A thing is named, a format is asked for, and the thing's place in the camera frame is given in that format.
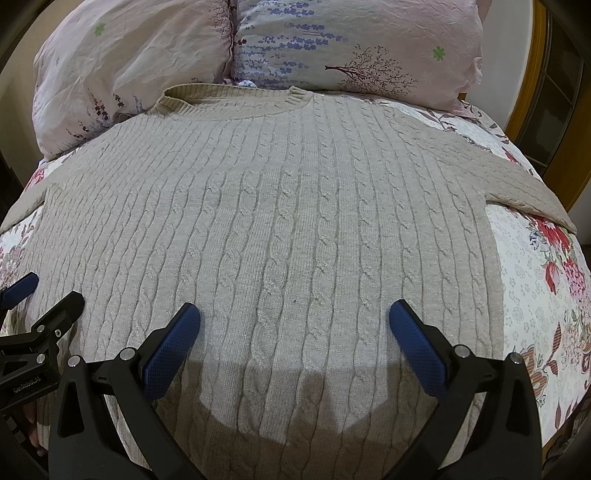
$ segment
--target beige cable-knit sweater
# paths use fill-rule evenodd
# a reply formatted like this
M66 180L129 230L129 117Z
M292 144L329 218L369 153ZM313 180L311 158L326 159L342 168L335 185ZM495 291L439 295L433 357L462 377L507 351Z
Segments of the beige cable-knit sweater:
M486 200L574 229L520 166L393 109L184 85L25 192L4 228L45 203L20 266L41 281L19 314L30 327L81 292L65 355L112 358L185 301L199 307L158 411L211 480L371 480L434 406L389 331L393 301L452 344L502 355Z

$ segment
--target green leaf print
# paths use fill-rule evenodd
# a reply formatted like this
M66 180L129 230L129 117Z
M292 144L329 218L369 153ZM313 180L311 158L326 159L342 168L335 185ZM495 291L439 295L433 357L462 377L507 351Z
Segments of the green leaf print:
M95 28L95 35L97 37L100 37L104 31L105 31L105 24L99 23Z
M439 60L443 60L443 57L445 56L445 50L441 47L437 47L433 49L433 57L437 59L437 61Z

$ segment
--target mattress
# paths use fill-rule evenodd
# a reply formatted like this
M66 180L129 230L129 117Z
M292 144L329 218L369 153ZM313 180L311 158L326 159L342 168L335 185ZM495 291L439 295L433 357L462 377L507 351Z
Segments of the mattress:
M466 142L538 174L490 117L465 103L474 118L432 111L374 95L346 95L403 111L426 125L460 135ZM26 188L67 168L69 155L42 162ZM504 286L504 355L523 355L540 412L545 443L564 423L589 386L591 358L591 274L576 238L535 216L487 205ZM17 278L17 268L35 227L40 206L0 235L0 288ZM2 334L7 333L6 326Z

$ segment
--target blue textured pad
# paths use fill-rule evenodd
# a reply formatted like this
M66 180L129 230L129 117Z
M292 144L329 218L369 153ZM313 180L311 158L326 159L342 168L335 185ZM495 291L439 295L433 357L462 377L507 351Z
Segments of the blue textured pad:
M12 310L35 291L38 283L39 277L33 272L28 273L2 292L0 308Z
M440 398L447 390L447 371L412 315L397 301L390 307L390 329L418 378L423 390Z
M150 402L166 394L199 334L201 315L197 307L186 304L179 313L180 317L144 367L142 393Z

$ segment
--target bed sheet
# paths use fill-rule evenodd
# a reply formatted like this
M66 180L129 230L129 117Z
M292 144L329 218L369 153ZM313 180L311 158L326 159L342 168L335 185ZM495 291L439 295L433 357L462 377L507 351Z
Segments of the bed sheet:
M472 145L518 163L540 179L499 126L468 103L464 107L474 118L375 95L326 94L353 96L397 108L433 128L461 135ZM72 153L40 163L26 188L50 175ZM17 280L18 263L42 214L40 206L0 235L0 288ZM504 285L504 354L517 351L526 361L546 443L576 408L591 382L591 296L587 288L591 274L576 238L551 222L501 205L487 205L486 214L497 244ZM6 333L3 327L0 334Z

